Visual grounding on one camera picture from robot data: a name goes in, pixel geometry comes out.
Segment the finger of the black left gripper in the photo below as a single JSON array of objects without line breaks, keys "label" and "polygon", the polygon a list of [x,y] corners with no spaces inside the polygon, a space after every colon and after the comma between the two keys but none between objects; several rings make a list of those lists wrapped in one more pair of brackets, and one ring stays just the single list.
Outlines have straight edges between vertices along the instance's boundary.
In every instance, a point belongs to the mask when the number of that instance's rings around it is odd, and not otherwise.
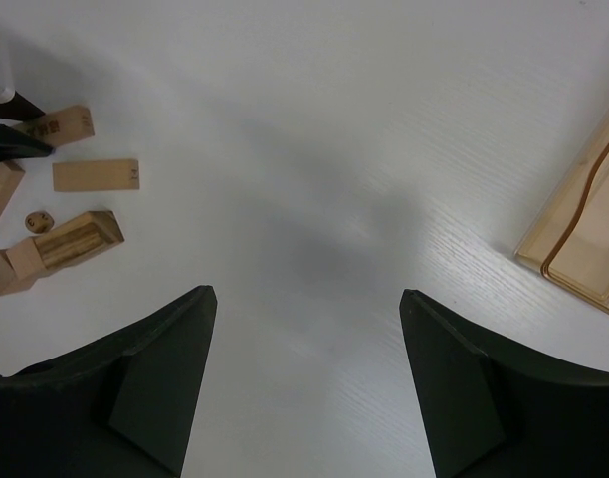
[{"label": "finger of the black left gripper", "polygon": [[9,102],[0,104],[1,120],[35,120],[45,112],[16,93]]},{"label": "finger of the black left gripper", "polygon": [[37,139],[18,132],[11,127],[0,124],[0,162],[48,157],[54,153],[54,148]]}]

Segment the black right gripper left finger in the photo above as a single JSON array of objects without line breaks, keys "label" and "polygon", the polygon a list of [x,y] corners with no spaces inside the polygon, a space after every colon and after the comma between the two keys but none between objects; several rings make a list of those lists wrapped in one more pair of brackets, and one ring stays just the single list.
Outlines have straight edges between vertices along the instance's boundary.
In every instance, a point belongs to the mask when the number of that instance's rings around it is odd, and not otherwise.
[{"label": "black right gripper left finger", "polygon": [[0,477],[178,477],[215,325],[198,286],[148,317],[0,375]]}]

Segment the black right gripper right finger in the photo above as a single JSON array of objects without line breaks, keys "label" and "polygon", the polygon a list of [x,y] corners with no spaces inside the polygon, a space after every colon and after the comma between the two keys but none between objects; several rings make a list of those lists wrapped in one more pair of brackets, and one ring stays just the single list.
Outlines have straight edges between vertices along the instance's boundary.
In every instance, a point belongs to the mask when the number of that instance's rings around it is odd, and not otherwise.
[{"label": "black right gripper right finger", "polygon": [[400,319],[438,477],[609,477],[609,372],[404,292]]}]

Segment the wood block with engraved text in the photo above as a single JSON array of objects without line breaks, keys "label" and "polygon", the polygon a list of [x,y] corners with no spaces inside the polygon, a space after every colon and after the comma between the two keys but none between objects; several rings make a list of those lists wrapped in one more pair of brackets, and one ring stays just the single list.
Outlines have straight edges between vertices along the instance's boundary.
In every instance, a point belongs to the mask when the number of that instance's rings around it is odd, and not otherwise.
[{"label": "wood block with engraved text", "polygon": [[17,123],[12,128],[54,148],[95,136],[91,112],[81,105]]}]

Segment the wood block numbered 30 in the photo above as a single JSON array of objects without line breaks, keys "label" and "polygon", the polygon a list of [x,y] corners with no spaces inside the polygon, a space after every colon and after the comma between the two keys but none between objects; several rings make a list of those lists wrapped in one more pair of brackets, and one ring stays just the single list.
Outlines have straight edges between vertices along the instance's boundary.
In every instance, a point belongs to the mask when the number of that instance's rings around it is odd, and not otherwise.
[{"label": "wood block numbered 30", "polygon": [[52,164],[57,192],[138,190],[139,163],[136,159],[105,159],[56,162]]}]

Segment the transparent amber plastic box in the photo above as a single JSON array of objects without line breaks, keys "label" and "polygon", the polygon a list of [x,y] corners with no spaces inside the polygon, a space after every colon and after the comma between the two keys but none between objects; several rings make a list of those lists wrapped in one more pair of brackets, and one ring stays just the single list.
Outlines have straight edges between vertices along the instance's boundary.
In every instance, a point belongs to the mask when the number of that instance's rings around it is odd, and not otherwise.
[{"label": "transparent amber plastic box", "polygon": [[609,315],[609,113],[514,256],[547,281]]}]

